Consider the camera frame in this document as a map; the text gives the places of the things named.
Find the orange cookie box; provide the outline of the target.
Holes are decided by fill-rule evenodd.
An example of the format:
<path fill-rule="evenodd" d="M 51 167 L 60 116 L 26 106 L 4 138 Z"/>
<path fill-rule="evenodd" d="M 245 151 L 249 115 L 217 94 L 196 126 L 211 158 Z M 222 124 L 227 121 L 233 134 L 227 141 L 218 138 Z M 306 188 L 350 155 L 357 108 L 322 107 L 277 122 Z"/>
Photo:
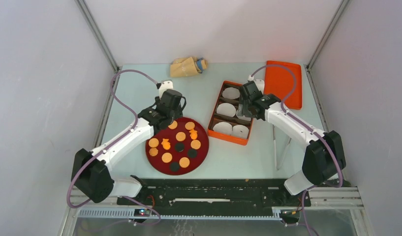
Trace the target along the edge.
<path fill-rule="evenodd" d="M 241 84 L 224 81 L 219 90 L 207 127 L 210 137 L 245 146 L 248 143 L 252 118 L 238 114 Z"/>

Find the dark red round plate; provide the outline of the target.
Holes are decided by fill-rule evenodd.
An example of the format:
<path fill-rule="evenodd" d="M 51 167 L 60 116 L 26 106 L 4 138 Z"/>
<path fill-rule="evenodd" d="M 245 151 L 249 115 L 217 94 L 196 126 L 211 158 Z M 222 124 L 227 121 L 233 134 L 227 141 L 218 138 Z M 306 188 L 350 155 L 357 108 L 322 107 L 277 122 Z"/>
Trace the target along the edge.
<path fill-rule="evenodd" d="M 179 118 L 145 144 L 148 162 L 171 176 L 188 174 L 205 161 L 209 138 L 204 127 L 191 118 Z"/>

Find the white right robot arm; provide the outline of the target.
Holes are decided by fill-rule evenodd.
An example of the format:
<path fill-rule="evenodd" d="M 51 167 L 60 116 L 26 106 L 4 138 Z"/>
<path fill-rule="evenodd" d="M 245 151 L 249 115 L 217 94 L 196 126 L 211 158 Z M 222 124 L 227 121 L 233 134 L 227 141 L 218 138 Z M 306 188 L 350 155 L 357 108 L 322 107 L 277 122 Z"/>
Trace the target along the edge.
<path fill-rule="evenodd" d="M 264 95 L 255 81 L 239 87 L 238 114 L 261 119 L 283 131 L 305 152 L 301 169 L 284 182 L 278 192 L 286 206 L 298 199 L 298 194 L 338 176 L 342 186 L 342 169 L 346 166 L 342 140 L 336 131 L 325 132 L 291 112 L 275 95 Z"/>

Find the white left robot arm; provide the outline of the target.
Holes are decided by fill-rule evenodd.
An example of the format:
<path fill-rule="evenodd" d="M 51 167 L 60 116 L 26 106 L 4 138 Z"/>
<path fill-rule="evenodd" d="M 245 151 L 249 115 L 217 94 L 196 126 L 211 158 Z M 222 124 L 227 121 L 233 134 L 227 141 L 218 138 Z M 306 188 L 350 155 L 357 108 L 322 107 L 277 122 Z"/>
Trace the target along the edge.
<path fill-rule="evenodd" d="M 127 196 L 136 205 L 145 203 L 148 192 L 137 177 L 113 179 L 111 171 L 135 147 L 181 118 L 185 106 L 186 98 L 180 92 L 167 89 L 162 96 L 155 98 L 152 106 L 138 114 L 133 124 L 110 141 L 91 151 L 84 148 L 77 151 L 66 196 L 70 207 L 75 207 L 70 200 L 73 187 L 88 197 L 85 203 L 100 203 L 110 196 Z"/>

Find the round tan cookie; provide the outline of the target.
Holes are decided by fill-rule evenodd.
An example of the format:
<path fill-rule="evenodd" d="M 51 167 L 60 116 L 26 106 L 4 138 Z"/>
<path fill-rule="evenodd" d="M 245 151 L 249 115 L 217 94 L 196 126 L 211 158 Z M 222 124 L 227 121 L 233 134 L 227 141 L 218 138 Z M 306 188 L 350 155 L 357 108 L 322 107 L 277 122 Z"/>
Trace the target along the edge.
<path fill-rule="evenodd" d="M 161 160 L 163 163 L 170 163 L 172 161 L 172 159 L 173 159 L 173 156 L 169 152 L 165 152 L 161 157 Z"/>
<path fill-rule="evenodd" d="M 177 123 L 176 120 L 174 120 L 174 121 L 168 126 L 168 128 L 171 129 L 171 130 L 174 130 L 174 129 L 177 128 L 177 126 L 178 126 L 178 123 Z"/>
<path fill-rule="evenodd" d="M 178 142 L 182 142 L 186 139 L 186 134 L 185 132 L 178 132 L 175 137 Z"/>
<path fill-rule="evenodd" d="M 150 148 L 156 148 L 159 145 L 159 140 L 157 138 L 151 138 L 148 142 Z"/>
<path fill-rule="evenodd" d="M 182 158 L 179 160 L 179 166 L 180 166 L 181 168 L 187 168 L 189 165 L 190 165 L 190 159 L 189 159 L 189 158 L 187 158 L 187 157 L 182 157 Z"/>
<path fill-rule="evenodd" d="M 185 124 L 185 129 L 190 131 L 193 130 L 195 128 L 195 123 L 192 121 L 189 121 Z"/>
<path fill-rule="evenodd" d="M 201 142 L 199 140 L 192 140 L 190 146 L 192 149 L 198 150 L 201 148 Z"/>

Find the white paper cupcake liner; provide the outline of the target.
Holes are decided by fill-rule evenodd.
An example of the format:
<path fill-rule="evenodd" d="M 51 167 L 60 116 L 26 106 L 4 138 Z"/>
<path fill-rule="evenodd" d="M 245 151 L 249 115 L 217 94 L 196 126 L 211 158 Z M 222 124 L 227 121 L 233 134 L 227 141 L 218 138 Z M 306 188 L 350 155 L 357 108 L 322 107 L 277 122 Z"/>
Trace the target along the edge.
<path fill-rule="evenodd" d="M 237 88 L 228 87 L 223 90 L 222 97 L 235 100 L 240 97 L 240 92 Z"/>
<path fill-rule="evenodd" d="M 228 122 L 222 121 L 213 126 L 213 131 L 224 135 L 231 135 L 233 132 L 233 126 Z"/>
<path fill-rule="evenodd" d="M 231 135 L 233 137 L 247 139 L 249 135 L 249 128 L 244 125 L 234 125 Z"/>
<path fill-rule="evenodd" d="M 248 122 L 251 122 L 251 121 L 252 121 L 252 118 L 245 117 L 245 116 L 243 116 L 243 115 L 237 115 L 237 118 L 238 118 L 238 119 L 241 119 L 241 120 L 244 120 L 244 121 L 248 121 Z"/>
<path fill-rule="evenodd" d="M 216 113 L 222 116 L 234 117 L 236 112 L 236 107 L 230 103 L 221 103 L 216 108 Z"/>

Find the orange fish shaped cookie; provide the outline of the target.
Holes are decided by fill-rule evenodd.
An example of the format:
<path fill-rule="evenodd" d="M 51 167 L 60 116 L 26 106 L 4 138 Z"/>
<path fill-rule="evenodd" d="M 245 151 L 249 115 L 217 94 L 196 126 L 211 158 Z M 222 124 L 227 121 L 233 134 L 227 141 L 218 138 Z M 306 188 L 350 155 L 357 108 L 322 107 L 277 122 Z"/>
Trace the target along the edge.
<path fill-rule="evenodd" d="M 189 135 L 192 140 L 196 140 L 198 138 L 198 133 L 195 129 L 190 130 Z"/>
<path fill-rule="evenodd" d="M 161 145 L 164 150 L 169 150 L 171 148 L 171 144 L 169 142 L 169 139 L 162 139 Z"/>

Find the orange box lid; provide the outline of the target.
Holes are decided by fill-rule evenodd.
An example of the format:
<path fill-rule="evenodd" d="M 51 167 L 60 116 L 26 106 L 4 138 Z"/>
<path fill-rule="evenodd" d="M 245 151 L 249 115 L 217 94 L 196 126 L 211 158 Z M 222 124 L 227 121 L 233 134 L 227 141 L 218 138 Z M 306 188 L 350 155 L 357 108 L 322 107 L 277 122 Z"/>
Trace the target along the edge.
<path fill-rule="evenodd" d="M 285 101 L 289 109 L 300 110 L 303 106 L 302 70 L 299 64 L 268 60 L 268 64 L 278 64 L 290 69 L 296 77 L 294 92 Z M 279 99 L 285 98 L 292 91 L 294 81 L 292 75 L 280 67 L 267 67 L 265 69 L 265 94 L 274 94 Z"/>

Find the dark chocolate round cookie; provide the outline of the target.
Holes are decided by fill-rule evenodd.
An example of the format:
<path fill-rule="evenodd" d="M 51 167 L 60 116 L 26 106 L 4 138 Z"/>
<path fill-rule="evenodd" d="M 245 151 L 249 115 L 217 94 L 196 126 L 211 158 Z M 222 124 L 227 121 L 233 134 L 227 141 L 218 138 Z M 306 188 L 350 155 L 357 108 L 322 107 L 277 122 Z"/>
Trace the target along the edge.
<path fill-rule="evenodd" d="M 185 149 L 185 145 L 182 142 L 178 142 L 174 146 L 176 152 L 182 152 Z"/>
<path fill-rule="evenodd" d="M 196 149 L 193 149 L 193 148 L 190 148 L 190 149 L 188 150 L 188 152 L 187 152 L 187 156 L 188 156 L 188 158 L 196 158 L 196 156 L 197 156 L 197 150 L 196 150 Z"/>
<path fill-rule="evenodd" d="M 170 169 L 170 171 L 172 171 L 172 172 L 177 172 L 177 171 L 180 169 L 180 165 L 179 165 L 178 162 L 172 162 L 172 163 L 169 165 L 169 169 Z"/>

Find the beige cloth bag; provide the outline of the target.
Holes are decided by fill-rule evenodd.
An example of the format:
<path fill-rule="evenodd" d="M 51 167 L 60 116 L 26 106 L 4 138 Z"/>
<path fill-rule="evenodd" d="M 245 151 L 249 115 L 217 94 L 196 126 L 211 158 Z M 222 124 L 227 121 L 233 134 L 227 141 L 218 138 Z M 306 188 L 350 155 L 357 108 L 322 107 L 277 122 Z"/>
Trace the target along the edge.
<path fill-rule="evenodd" d="M 187 57 L 175 59 L 170 64 L 170 77 L 191 77 L 202 74 L 208 68 L 204 58 Z"/>

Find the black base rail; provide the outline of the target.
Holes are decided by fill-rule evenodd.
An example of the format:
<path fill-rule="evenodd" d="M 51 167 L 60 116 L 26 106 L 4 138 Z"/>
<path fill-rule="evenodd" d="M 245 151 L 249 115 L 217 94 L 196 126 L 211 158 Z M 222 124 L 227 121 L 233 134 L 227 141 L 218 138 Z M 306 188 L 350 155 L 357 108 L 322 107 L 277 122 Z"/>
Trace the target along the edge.
<path fill-rule="evenodd" d="M 309 194 L 290 195 L 285 180 L 268 179 L 149 179 L 135 199 L 154 204 L 162 216 L 271 217 L 276 208 L 309 207 Z"/>

